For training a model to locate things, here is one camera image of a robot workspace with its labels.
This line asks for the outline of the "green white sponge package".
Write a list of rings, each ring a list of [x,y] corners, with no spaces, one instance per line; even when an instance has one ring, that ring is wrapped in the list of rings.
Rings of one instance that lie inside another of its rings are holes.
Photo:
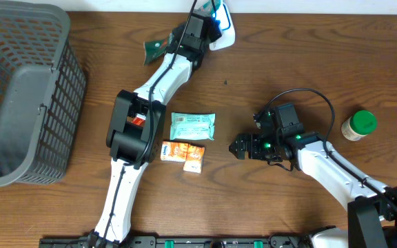
[[[221,1],[207,1],[189,13],[187,21],[180,23],[166,38],[144,42],[144,65],[149,65],[161,55],[175,53],[177,48],[178,55],[181,52],[190,52],[193,61],[200,57],[205,47],[210,44],[207,39],[208,24],[220,3]]]

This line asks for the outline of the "orange white box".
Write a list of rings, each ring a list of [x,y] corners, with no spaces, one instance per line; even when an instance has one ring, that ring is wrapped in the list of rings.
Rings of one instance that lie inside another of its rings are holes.
[[[186,172],[200,174],[203,168],[205,148],[195,145],[190,145],[187,150],[187,157],[183,166]]]

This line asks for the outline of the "mint green wipes packet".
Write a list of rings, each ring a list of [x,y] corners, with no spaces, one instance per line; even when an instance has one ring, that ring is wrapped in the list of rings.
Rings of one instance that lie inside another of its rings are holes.
[[[215,114],[186,114],[173,112],[171,117],[171,140],[214,140]]]

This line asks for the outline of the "orange small box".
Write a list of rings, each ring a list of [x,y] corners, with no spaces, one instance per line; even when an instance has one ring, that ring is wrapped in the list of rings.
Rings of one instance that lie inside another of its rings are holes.
[[[163,141],[160,158],[162,161],[184,163],[187,159],[187,143]]]

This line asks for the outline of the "green-lidded white jar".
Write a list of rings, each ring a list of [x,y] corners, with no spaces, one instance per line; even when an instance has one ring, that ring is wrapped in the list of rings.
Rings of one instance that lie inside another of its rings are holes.
[[[347,140],[359,141],[374,132],[377,126],[378,121],[373,113],[367,110],[360,110],[341,125],[341,132]]]

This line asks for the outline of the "red sachet packet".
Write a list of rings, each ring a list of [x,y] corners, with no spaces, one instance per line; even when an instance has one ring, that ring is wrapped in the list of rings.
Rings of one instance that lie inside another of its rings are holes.
[[[134,125],[138,125],[138,126],[144,126],[145,125],[145,117],[137,115],[132,119],[131,123]]]

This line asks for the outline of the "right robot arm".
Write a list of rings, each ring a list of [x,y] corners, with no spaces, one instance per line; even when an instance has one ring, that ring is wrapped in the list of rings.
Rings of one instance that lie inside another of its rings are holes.
[[[320,183],[346,210],[346,230],[327,226],[308,234],[273,235],[271,247],[397,247],[397,187],[360,171],[317,132],[306,132],[291,103],[254,115],[259,132],[240,133],[229,151],[237,159],[294,169]]]

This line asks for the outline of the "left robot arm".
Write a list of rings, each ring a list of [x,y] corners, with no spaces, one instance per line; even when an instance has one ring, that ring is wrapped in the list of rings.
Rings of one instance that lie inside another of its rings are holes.
[[[194,10],[167,39],[163,62],[141,87],[120,91],[106,137],[111,179],[101,219],[88,239],[90,247],[118,247],[131,227],[140,179],[160,147],[166,106],[200,68],[211,43],[223,36],[217,13]]]

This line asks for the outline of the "white barcode scanner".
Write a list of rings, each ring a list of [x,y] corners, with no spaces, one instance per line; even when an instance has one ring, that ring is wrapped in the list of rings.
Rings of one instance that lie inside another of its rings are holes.
[[[212,17],[216,21],[220,22],[219,28],[222,36],[209,44],[210,50],[221,50],[232,46],[235,43],[236,33],[230,10],[226,2],[221,1],[220,6],[216,9],[216,12],[212,14]]]

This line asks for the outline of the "grey plastic mesh basket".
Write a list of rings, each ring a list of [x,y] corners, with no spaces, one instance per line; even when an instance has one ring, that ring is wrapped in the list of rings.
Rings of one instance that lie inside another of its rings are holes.
[[[0,1],[0,187],[65,176],[87,85],[69,34],[57,6]]]

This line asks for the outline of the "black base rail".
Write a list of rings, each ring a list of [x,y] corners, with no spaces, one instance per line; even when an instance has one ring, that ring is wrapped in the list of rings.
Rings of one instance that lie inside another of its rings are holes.
[[[126,238],[121,244],[109,242],[97,245],[93,238],[81,237],[42,238],[39,248],[88,248],[88,247],[120,247],[120,248],[309,248],[313,245],[308,238],[297,236],[271,236],[269,238],[157,238],[154,236],[134,236]]]

